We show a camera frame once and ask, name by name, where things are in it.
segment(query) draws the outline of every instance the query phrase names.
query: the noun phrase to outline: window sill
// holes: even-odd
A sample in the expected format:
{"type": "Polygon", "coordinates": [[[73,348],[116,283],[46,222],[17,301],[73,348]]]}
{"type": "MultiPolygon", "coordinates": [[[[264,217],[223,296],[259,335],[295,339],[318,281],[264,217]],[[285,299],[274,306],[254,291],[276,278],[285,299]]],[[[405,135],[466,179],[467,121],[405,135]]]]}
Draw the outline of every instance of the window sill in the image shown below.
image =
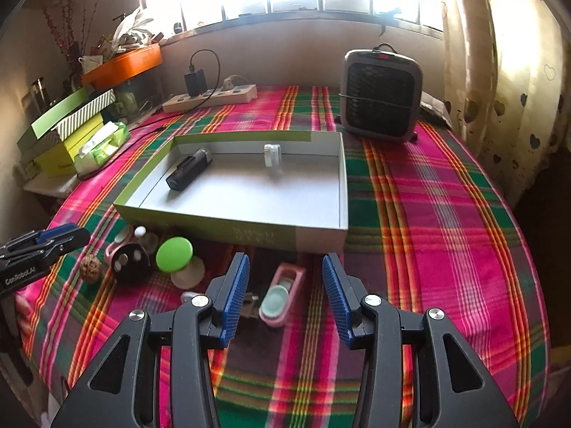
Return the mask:
{"type": "Polygon", "coordinates": [[[325,19],[337,21],[353,21],[353,22],[369,22],[369,24],[384,25],[387,27],[395,27],[401,30],[416,32],[428,37],[443,40],[444,34],[436,29],[427,27],[426,25],[418,25],[413,22],[407,22],[399,19],[387,18],[384,16],[371,16],[369,14],[337,12],[337,11],[288,11],[280,13],[257,14],[239,17],[237,19],[228,19],[226,21],[215,22],[209,25],[203,25],[195,29],[187,30],[181,34],[173,35],[169,38],[161,40],[161,46],[167,46],[176,41],[192,37],[194,35],[207,34],[208,32],[219,31],[231,27],[239,27],[249,24],[260,24],[262,22],[286,21],[297,19],[325,19]]]}

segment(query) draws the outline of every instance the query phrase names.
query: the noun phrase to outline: curtain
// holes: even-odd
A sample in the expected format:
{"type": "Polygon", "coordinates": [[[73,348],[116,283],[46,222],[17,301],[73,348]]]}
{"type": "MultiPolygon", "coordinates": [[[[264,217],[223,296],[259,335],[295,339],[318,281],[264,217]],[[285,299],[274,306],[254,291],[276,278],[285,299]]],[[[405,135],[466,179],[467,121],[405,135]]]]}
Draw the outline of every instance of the curtain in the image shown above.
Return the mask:
{"type": "Polygon", "coordinates": [[[569,44],[543,0],[444,0],[453,127],[514,207],[565,138],[569,44]]]}

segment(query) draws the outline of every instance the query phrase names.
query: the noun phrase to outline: black round object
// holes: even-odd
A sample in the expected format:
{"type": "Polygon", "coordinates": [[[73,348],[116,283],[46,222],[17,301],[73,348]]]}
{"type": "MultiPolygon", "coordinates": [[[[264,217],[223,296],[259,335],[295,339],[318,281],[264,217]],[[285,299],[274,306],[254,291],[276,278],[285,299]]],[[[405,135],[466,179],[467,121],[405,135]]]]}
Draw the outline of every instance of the black round object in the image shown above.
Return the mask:
{"type": "Polygon", "coordinates": [[[117,283],[138,285],[151,275],[151,262],[145,249],[138,243],[127,243],[113,255],[111,270],[117,283]]]}

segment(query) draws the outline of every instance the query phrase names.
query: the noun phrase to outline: orange box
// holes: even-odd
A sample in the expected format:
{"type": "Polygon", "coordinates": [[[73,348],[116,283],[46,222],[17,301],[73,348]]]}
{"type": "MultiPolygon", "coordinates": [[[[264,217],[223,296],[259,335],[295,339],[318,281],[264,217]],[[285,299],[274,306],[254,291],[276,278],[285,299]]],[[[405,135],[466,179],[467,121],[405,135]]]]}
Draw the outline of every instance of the orange box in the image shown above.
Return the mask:
{"type": "Polygon", "coordinates": [[[161,47],[157,43],[104,62],[98,68],[81,76],[82,82],[93,85],[95,90],[107,90],[162,64],[161,47]]]}

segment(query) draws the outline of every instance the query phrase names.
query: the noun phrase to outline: silver screw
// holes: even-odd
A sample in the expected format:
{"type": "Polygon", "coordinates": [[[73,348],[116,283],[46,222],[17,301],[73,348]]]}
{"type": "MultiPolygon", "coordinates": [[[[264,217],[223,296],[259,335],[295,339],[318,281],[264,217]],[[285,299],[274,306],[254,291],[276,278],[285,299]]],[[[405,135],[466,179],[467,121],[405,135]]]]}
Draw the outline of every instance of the silver screw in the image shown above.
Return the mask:
{"type": "Polygon", "coordinates": [[[204,294],[199,294],[198,296],[192,298],[193,306],[203,307],[206,306],[207,304],[208,304],[208,296],[205,296],[204,294]]]}
{"type": "Polygon", "coordinates": [[[367,294],[365,296],[365,302],[369,304],[369,306],[378,306],[381,304],[381,298],[376,294],[367,294]]]}
{"type": "Polygon", "coordinates": [[[429,310],[428,315],[430,316],[431,319],[434,320],[442,320],[444,318],[444,312],[442,312],[440,309],[437,308],[429,310]]]}
{"type": "Polygon", "coordinates": [[[145,317],[145,311],[140,310],[140,309],[132,310],[129,313],[129,318],[131,320],[133,320],[133,322],[138,322],[139,320],[143,319],[144,317],[145,317]]]}

